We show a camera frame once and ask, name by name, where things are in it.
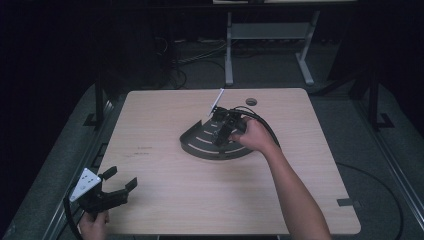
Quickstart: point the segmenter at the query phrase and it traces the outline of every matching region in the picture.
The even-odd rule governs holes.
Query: fingers
[[[244,117],[242,118],[242,120],[243,120],[243,122],[247,123],[248,121],[253,120],[253,118],[248,117],[248,116],[244,116]]]
[[[84,212],[84,214],[82,215],[82,218],[80,220],[80,224],[85,224],[85,223],[93,222],[93,221],[94,221],[93,216],[91,216],[91,214],[89,214],[87,212]]]
[[[241,137],[240,134],[233,133],[233,134],[230,135],[228,140],[234,141],[234,142],[240,142],[240,137]]]
[[[109,222],[109,212],[104,211],[104,212],[98,213],[97,218],[96,218],[96,222],[97,223],[108,223]]]

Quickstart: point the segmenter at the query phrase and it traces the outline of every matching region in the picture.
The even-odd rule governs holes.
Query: dark background
[[[89,2],[0,3],[0,234],[89,86],[102,79],[109,98],[160,88],[167,59],[155,54],[153,35],[172,32],[192,41],[225,36],[222,13],[175,13],[169,28],[166,14],[151,18],[145,12],[111,11],[110,1]],[[338,42],[345,36],[332,80],[377,63],[382,84],[424,135],[424,9],[419,2],[359,1],[348,19],[338,11],[323,11],[314,41]]]

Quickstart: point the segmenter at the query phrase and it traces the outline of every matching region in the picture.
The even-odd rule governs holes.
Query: black cable
[[[185,84],[187,83],[187,74],[184,71],[180,70],[180,69],[173,69],[173,70],[175,70],[177,72],[178,77],[179,77],[180,74],[182,74],[182,76],[183,76],[183,83],[181,83],[180,85],[178,85],[177,79],[174,76],[172,76],[172,74],[169,74],[168,75],[169,83],[171,83],[172,87],[175,90],[179,90],[181,88],[186,88],[185,87]]]
[[[358,172],[360,172],[362,174],[367,175],[368,177],[370,177],[370,178],[374,179],[375,181],[377,181],[378,183],[380,183],[389,192],[389,194],[394,199],[394,201],[396,203],[396,207],[397,207],[398,212],[399,212],[399,221],[400,221],[400,223],[399,223],[399,231],[398,231],[398,233],[397,233],[397,235],[395,237],[395,240],[400,239],[400,237],[402,236],[403,227],[404,227],[404,220],[403,220],[404,219],[404,216],[403,216],[403,210],[402,210],[402,207],[400,206],[399,200],[396,198],[396,196],[393,193],[393,191],[383,181],[381,181],[380,179],[378,179],[377,177],[375,177],[371,173],[368,173],[368,172],[366,172],[366,171],[364,171],[362,169],[359,169],[359,168],[356,168],[356,167],[353,167],[353,166],[350,166],[350,165],[347,165],[347,164],[344,164],[344,163],[341,163],[341,162],[336,162],[336,164],[337,165],[340,165],[340,166],[343,166],[343,167],[346,167],[346,168],[353,169],[355,171],[358,171]]]
[[[72,216],[75,216],[75,214],[77,214],[78,211],[81,210],[81,207],[78,207],[73,213]],[[60,236],[62,236],[63,232],[65,231],[66,227],[68,226],[68,222],[65,223],[65,225],[63,225],[62,229],[60,230],[59,234],[56,237],[56,240],[58,240],[60,238]]]
[[[212,63],[212,64],[217,65],[219,68],[221,68],[225,72],[225,68],[221,64],[219,64],[215,61],[212,61],[212,60],[194,60],[194,61],[191,61],[191,62],[182,63],[181,65],[188,65],[188,64],[193,64],[193,63]]]
[[[216,41],[212,41],[212,42],[205,42],[204,40],[197,40],[196,43],[200,43],[203,45],[207,45],[207,46],[219,46],[221,45],[223,42],[225,42],[225,40],[216,40]]]
[[[175,60],[173,63],[175,63],[176,66],[177,66],[178,64],[190,63],[190,62],[194,62],[194,61],[204,59],[204,58],[207,58],[207,57],[217,56],[217,54],[225,52],[225,46],[226,46],[226,44],[224,43],[220,47],[212,49],[208,52],[199,54],[199,55],[194,56],[194,57],[188,57],[188,58],[182,59],[182,60]]]
[[[71,202],[69,201],[69,195],[71,193],[71,190],[75,188],[76,185],[77,183],[72,184],[72,186],[66,192],[65,198],[63,198],[63,207],[65,208],[65,215],[66,219],[68,220],[69,228],[71,229],[75,238],[78,240],[83,240],[81,234],[78,231],[77,225],[74,222],[74,218],[71,213]]]
[[[259,50],[258,47],[256,47],[254,44],[250,43],[251,41],[244,41],[243,43],[234,45],[234,48],[232,49],[234,52],[232,53],[232,57],[234,58],[252,58],[259,55],[262,55],[264,51]]]
[[[245,108],[245,109],[247,109],[247,110],[249,110],[249,111],[251,111],[253,114],[256,114],[252,109],[250,109],[250,108],[248,108],[248,107],[246,107],[246,106],[237,106],[237,107],[235,107],[234,109],[237,109],[237,108]]]

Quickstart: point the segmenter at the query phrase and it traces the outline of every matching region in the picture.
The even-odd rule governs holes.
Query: metal frame
[[[320,11],[315,11],[310,22],[301,23],[232,23],[232,13],[227,19],[227,52],[225,56],[225,84],[234,84],[231,61],[231,45],[233,39],[304,39],[305,44],[296,60],[307,85],[314,80],[306,64],[306,55],[312,42]]]
[[[89,114],[85,120],[84,126],[94,126],[97,131],[102,125],[104,120],[104,111],[103,111],[103,89],[101,87],[100,77],[94,83],[94,89],[96,94],[96,113]]]

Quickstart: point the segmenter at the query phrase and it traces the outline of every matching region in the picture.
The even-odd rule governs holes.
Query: table surface
[[[287,234],[264,157],[214,161],[189,155],[179,137],[207,112],[219,90],[137,91],[128,94],[99,169],[118,173],[103,191],[138,187],[110,210],[117,234]],[[278,137],[288,161],[321,207],[332,234],[355,234],[360,223],[307,93],[302,89],[227,89],[218,106],[250,107]]]

